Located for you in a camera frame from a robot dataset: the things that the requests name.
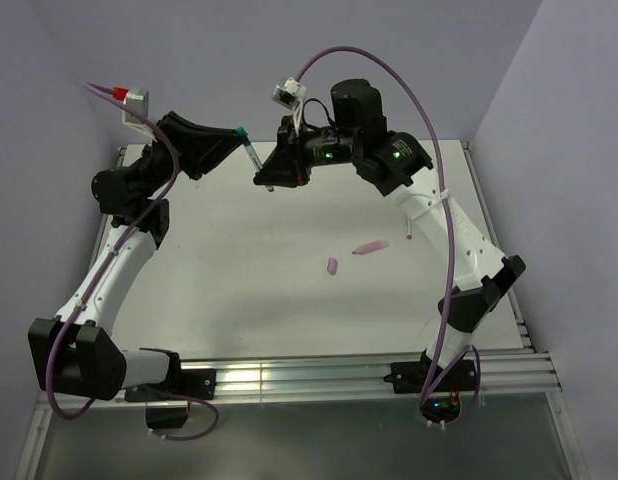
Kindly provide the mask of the white thin pen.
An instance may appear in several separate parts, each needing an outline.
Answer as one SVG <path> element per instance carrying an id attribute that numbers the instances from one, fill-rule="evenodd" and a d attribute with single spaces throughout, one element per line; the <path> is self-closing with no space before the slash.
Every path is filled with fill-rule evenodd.
<path id="1" fill-rule="evenodd" d="M 413 223 L 410 217 L 406 216 L 405 217 L 405 223 L 406 223 L 406 234 L 405 237 L 408 240 L 412 240 L 413 239 Z"/>

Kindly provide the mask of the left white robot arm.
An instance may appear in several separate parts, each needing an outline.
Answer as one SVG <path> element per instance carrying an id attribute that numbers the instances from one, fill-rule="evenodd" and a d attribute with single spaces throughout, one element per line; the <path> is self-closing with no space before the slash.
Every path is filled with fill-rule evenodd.
<path id="1" fill-rule="evenodd" d="M 157 139 L 127 166 L 95 175 L 92 194 L 111 220 L 105 245 L 89 273 L 51 319 L 37 319 L 28 332 L 41 388 L 51 404 L 59 394 L 89 401 L 111 400 L 119 391 L 148 388 L 172 399 L 184 386 L 178 353 L 120 349 L 114 323 L 136 277 L 167 235 L 169 201 L 158 190 L 178 174 L 199 180 L 243 146 L 241 129 L 196 125 L 174 112 L 157 123 Z"/>

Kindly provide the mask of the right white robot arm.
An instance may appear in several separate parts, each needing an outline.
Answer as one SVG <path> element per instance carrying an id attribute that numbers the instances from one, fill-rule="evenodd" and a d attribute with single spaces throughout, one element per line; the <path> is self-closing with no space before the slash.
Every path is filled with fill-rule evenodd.
<path id="1" fill-rule="evenodd" d="M 428 348 L 424 383 L 441 390 L 457 374 L 455 362 L 481 320 L 498 305 L 526 269 L 476 227 L 451 193 L 441 187 L 431 157 L 412 135 L 387 127 L 380 92 L 364 79 L 332 87 L 327 125 L 304 120 L 308 99 L 297 80 L 275 88 L 273 99 L 290 110 L 282 118 L 276 146 L 256 173 L 257 185 L 306 185 L 313 168 L 350 164 L 356 174 L 397 205 L 452 268 L 439 303 L 444 336 Z"/>

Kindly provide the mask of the pink highlighter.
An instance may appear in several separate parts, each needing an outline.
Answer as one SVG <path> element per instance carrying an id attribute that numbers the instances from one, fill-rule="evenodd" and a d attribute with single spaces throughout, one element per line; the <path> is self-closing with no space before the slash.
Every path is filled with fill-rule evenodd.
<path id="1" fill-rule="evenodd" d="M 363 245 L 356 247 L 352 253 L 354 255 L 366 255 L 369 253 L 373 253 L 375 251 L 379 251 L 385 249 L 389 246 L 389 242 L 386 240 L 376 240 L 373 242 L 369 242 Z"/>

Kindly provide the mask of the purple marker cap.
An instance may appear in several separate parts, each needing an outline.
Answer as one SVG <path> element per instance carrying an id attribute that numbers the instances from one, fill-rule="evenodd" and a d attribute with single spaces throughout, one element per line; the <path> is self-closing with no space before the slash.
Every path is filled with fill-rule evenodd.
<path id="1" fill-rule="evenodd" d="M 335 275 L 338 270 L 338 260 L 336 258 L 330 257 L 327 263 L 327 272 L 330 275 Z"/>

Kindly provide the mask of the teal thin pen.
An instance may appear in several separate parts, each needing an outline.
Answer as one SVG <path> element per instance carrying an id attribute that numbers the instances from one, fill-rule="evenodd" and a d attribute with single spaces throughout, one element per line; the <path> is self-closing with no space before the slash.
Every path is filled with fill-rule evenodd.
<path id="1" fill-rule="evenodd" d="M 249 159 L 251 160 L 256 172 L 260 172 L 262 170 L 263 164 L 259 158 L 258 153 L 256 152 L 255 148 L 253 147 L 252 143 L 250 141 L 246 141 L 244 143 L 244 148 L 247 152 L 247 155 L 249 157 Z"/>

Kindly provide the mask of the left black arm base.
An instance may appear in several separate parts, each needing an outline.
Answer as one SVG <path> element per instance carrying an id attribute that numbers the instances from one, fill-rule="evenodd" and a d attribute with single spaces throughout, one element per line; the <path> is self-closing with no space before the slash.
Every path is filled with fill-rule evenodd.
<path id="1" fill-rule="evenodd" d="M 216 386 L 216 370 L 207 368 L 200 371 L 186 370 L 180 375 L 176 386 L 148 385 L 141 387 L 145 402 L 180 400 L 187 403 L 183 407 L 147 407 L 145 421 L 153 430 L 180 429 L 190 419 L 192 404 L 204 405 L 213 412 L 208 432 L 215 429 L 220 415 L 214 405 L 208 403 L 214 398 Z"/>

